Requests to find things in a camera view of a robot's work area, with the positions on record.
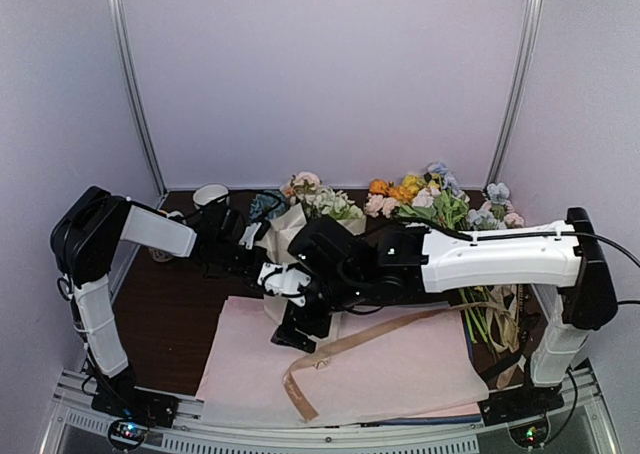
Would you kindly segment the white bowl with dark outside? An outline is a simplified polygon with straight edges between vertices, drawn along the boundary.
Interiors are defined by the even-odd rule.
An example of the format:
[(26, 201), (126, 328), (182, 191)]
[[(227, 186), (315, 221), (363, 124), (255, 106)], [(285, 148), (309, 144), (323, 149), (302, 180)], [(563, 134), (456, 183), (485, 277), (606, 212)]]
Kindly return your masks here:
[(229, 189), (223, 184), (207, 184), (197, 189), (192, 196), (193, 205), (196, 211), (201, 210), (211, 202), (229, 205)]

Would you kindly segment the pink flower long stem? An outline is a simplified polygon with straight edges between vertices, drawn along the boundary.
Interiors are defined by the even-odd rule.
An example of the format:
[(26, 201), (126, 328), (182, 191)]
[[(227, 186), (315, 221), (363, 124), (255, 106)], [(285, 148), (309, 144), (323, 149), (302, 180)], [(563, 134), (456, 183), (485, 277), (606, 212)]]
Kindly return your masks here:
[(317, 174), (302, 171), (294, 174), (280, 187), (280, 192), (291, 203), (303, 200), (306, 195), (314, 194), (322, 185), (322, 180)]

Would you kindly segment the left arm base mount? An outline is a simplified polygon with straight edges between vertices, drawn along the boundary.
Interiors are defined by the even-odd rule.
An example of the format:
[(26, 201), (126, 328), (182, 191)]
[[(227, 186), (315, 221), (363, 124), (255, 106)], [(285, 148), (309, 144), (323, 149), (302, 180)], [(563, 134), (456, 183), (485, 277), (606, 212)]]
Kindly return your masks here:
[(128, 403), (106, 391), (98, 391), (91, 402), (94, 411), (113, 417), (106, 437), (123, 452), (141, 447), (152, 429), (171, 428), (178, 406), (174, 396), (139, 389), (134, 390), (134, 398)]

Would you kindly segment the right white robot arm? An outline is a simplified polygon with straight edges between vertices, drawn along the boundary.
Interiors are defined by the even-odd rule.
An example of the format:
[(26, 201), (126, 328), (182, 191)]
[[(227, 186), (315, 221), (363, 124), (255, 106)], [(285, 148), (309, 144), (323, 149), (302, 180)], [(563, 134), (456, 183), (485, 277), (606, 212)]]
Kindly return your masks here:
[(474, 286), (553, 286), (559, 297), (531, 356), (530, 379), (512, 397), (517, 412), (530, 416), (550, 400), (589, 333), (618, 312), (602, 240), (582, 208), (546, 225), (507, 230), (456, 232), (405, 220), (374, 244), (321, 217), (290, 242), (293, 264), (264, 265), (258, 283), (291, 304), (273, 342), (306, 353), (327, 337), (333, 314), (358, 305)]

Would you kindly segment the beige ribbon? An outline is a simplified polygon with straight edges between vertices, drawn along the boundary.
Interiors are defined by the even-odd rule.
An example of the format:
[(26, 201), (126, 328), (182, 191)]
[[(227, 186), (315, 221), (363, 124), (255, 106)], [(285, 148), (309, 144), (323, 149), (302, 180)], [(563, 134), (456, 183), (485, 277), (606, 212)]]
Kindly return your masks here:
[(319, 416), (319, 412), (315, 409), (315, 407), (312, 405), (312, 403), (309, 401), (309, 399), (306, 397), (303, 390), (297, 383), (294, 377), (294, 374), (296, 372), (310, 369), (326, 358), (333, 358), (334, 356), (358, 348), (361, 345), (381, 338), (396, 330), (407, 327), (417, 321), (434, 318), (440, 314), (466, 311), (472, 308), (500, 310), (499, 306), (488, 301), (466, 303), (445, 308), (438, 308), (434, 310), (425, 310), (413, 314), (403, 315), (374, 325), (355, 334), (339, 338), (336, 341), (330, 342), (329, 344), (318, 348), (312, 354), (307, 354), (303, 357), (298, 358), (287, 368), (282, 380), (285, 393), (288, 396), (293, 407), (301, 416), (303, 422), (309, 423)]

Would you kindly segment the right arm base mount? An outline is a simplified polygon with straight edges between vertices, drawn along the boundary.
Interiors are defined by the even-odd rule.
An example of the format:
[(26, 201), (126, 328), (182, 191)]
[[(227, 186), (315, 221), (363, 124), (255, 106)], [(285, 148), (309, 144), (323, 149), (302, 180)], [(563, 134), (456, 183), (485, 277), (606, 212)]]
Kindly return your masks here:
[(550, 438), (549, 414), (564, 406), (557, 388), (526, 388), (496, 391), (479, 403), (486, 427), (506, 424), (518, 447), (542, 448)]

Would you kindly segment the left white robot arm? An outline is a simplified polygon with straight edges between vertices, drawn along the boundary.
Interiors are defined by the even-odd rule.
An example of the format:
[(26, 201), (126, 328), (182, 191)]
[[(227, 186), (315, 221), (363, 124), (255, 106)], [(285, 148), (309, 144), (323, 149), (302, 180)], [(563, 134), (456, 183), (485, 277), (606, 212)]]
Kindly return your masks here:
[(50, 246), (60, 271), (60, 292), (72, 306), (94, 368), (114, 378), (130, 366), (113, 311), (111, 273), (121, 245), (254, 278), (264, 258), (256, 243), (269, 228), (265, 218), (248, 223), (225, 196), (190, 213), (163, 212), (89, 187), (54, 227)]

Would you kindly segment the white hydrangea green leaf bunch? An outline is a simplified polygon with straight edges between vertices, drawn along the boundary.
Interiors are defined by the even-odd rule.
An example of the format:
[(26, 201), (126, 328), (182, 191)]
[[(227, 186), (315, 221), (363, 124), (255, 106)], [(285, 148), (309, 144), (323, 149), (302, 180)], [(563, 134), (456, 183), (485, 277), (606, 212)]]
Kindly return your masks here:
[(302, 198), (303, 210), (310, 218), (330, 217), (335, 220), (362, 219), (364, 213), (344, 191), (326, 186)]

